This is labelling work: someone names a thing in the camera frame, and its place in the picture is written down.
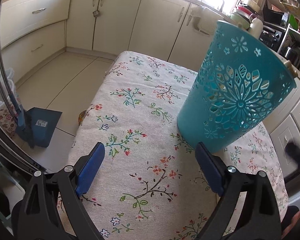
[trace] white bottle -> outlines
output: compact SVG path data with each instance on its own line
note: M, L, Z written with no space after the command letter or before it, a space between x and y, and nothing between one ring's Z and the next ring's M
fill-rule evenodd
M250 33L257 40L259 39L263 30L263 23L260 19L254 18L251 21L250 28L248 29L248 33Z

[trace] blue gripper pad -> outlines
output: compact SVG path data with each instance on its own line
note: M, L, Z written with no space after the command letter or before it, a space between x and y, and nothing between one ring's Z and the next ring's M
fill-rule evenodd
M105 146L102 143L96 144L89 154L89 157L90 158L78 175L78 184L75 189L78 197L81 197L82 194L88 192L91 183L96 176L103 159L105 158Z
M202 142L198 143L195 148L195 158L197 159L211 190L221 197L224 193L223 176L211 157L212 155L204 144Z

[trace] metal screw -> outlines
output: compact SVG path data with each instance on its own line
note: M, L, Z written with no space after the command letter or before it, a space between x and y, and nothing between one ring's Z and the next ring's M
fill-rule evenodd
M237 169L234 166L229 166L228 171L231 173L235 173L237 171Z
M65 172L71 172L73 170L72 166L66 166L65 167Z
M41 175L41 171L36 171L35 173L34 173L34 176L35 177L39 177Z
M259 171L259 175L264 178L267 174L264 171Z

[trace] plastic bag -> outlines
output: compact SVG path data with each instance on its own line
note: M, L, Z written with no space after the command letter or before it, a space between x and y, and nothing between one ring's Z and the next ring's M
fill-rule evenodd
M17 91L16 91L15 84L13 83L13 81L11 79L9 79L8 82L9 82L9 86L10 86L10 88L13 92L13 95L15 96L18 104L21 104L19 95L17 94ZM4 86L3 86L3 89L4 89L5 95L10 103L10 106L11 106L13 112L16 113L15 108L14 108L13 104L11 103L11 100L8 96L7 89ZM13 117L10 115L8 108L5 105L1 94L0 94L0 126L9 137L12 138L14 136L17 124L14 122Z
M13 81L13 76L14 76L14 70L12 68L8 68L5 70L7 79L11 79ZM3 84L3 79L2 79L2 75L0 73L0 81Z

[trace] table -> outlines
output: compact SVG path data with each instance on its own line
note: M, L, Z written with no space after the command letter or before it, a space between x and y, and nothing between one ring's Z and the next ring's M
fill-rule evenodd
M105 159L82 197L105 239L193 239L214 210L219 198L177 127L178 112L196 75L129 51L120 54L108 71L68 160L73 165L98 141L105 145ZM240 172L265 171L284 217L288 196L262 123L216 155ZM243 201L244 194L225 234L234 230ZM65 229L71 232L61 199L58 209Z

